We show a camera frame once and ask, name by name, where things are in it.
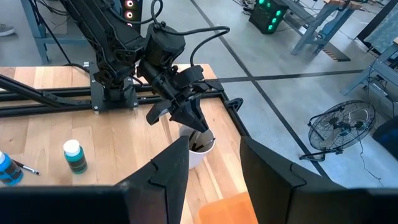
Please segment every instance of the concrete floor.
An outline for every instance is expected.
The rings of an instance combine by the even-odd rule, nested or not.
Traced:
[[[17,34],[0,38],[0,66],[40,65],[38,51],[35,48],[27,20],[21,13],[21,2],[2,1],[2,5],[5,7],[0,8],[0,22],[15,26]],[[349,73],[349,71],[364,69],[374,60],[372,55],[366,53],[363,46],[351,40],[373,18],[374,14],[355,12],[331,40],[333,45],[351,58],[350,62],[336,62],[324,52],[313,55],[313,47],[306,47],[298,56],[291,55],[290,51],[299,40],[298,34],[287,30],[272,35],[262,35],[248,22],[249,17],[241,13],[240,6],[232,0],[165,1],[160,20],[166,21],[168,25],[178,31],[209,27],[193,2],[214,25],[230,26],[231,32],[225,36],[225,40],[247,68],[245,72],[219,39],[212,40],[197,52],[195,63],[209,63],[219,78],[247,77],[248,73],[257,77],[345,72],[344,75],[223,84],[230,98],[241,97],[244,99],[239,115],[255,140],[319,174],[311,162],[299,160],[299,156],[304,153],[302,147],[289,133],[277,113],[283,116],[292,131],[303,142],[304,147],[311,152],[316,152],[308,141],[309,129],[306,125],[308,120],[342,101],[368,100],[361,90],[356,90],[349,96],[343,96],[339,91],[357,75]],[[311,0],[303,0],[303,2],[308,7],[315,9],[320,8],[322,4],[318,1],[313,6]],[[149,17],[149,6],[150,1],[144,1],[143,18]],[[376,6],[370,6],[370,11],[377,10]],[[45,18],[55,24],[65,20],[65,18],[55,17],[45,12],[45,9],[42,11]],[[282,23],[280,26],[280,29],[283,29],[286,25]],[[143,26],[143,34],[145,34],[145,30],[146,26]],[[66,32],[66,26],[59,26],[56,32]],[[188,63],[193,48],[210,35],[213,34],[186,36],[186,49],[176,62]],[[89,46],[66,45],[64,48],[73,62],[82,63],[95,59]],[[54,65],[66,63],[63,55],[54,45],[49,47],[49,57]],[[398,187],[398,176],[394,175],[394,171],[398,168],[398,162],[370,136],[363,139],[363,145],[366,168],[374,175],[381,177],[384,186]],[[320,167],[333,181],[345,187],[380,187],[378,180],[363,169],[359,156],[360,150],[360,145],[355,144],[347,148],[344,154],[328,155],[325,162],[319,163]]]

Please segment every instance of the red light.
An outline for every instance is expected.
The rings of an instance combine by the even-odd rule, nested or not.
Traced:
[[[132,12],[131,11],[126,11],[125,16],[127,19],[131,19],[132,18]]]
[[[131,8],[134,5],[134,2],[132,0],[128,0],[125,3],[126,3],[126,7],[128,7],[128,8]]]

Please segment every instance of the fan stand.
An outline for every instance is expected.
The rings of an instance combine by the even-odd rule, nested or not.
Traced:
[[[331,114],[331,113],[336,113],[338,111],[343,112],[344,111],[344,107],[343,106],[339,106],[335,110],[331,110],[329,112],[313,116],[310,119],[310,122],[307,125],[314,130],[315,134],[317,134],[320,139],[324,140],[324,138],[319,134],[319,132],[315,128],[313,128],[312,120],[315,119],[315,118],[318,118],[320,116],[324,116],[324,115]],[[300,156],[299,159],[300,160],[305,159],[305,160],[309,160],[309,161],[323,162],[326,159],[326,154],[329,154],[329,153],[335,153],[336,155],[342,154],[343,153],[343,148],[342,147],[337,147],[337,148],[334,148],[334,149],[325,149],[325,150],[322,150],[322,152],[317,152],[317,153],[306,154],[306,155]]]

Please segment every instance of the orange seat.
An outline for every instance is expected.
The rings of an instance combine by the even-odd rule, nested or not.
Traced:
[[[247,192],[209,203],[201,208],[195,224],[258,224]]]

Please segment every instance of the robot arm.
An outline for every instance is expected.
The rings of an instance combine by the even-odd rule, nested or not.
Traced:
[[[152,12],[151,20],[163,8],[163,2],[159,2],[160,9],[157,14]],[[94,48],[99,68],[94,78],[110,97],[114,96],[112,91],[120,92],[125,88],[123,80],[135,75],[135,63],[139,61],[137,76],[144,77],[163,99],[147,114],[149,124],[170,113],[170,120],[201,132],[208,129],[200,108],[200,97],[208,86],[195,83],[204,79],[202,68],[197,65],[178,72],[178,68],[172,66],[184,51],[183,35],[176,35],[177,31],[155,19],[156,23],[149,26],[146,37],[141,37],[113,11],[113,0],[61,0],[61,3]]]

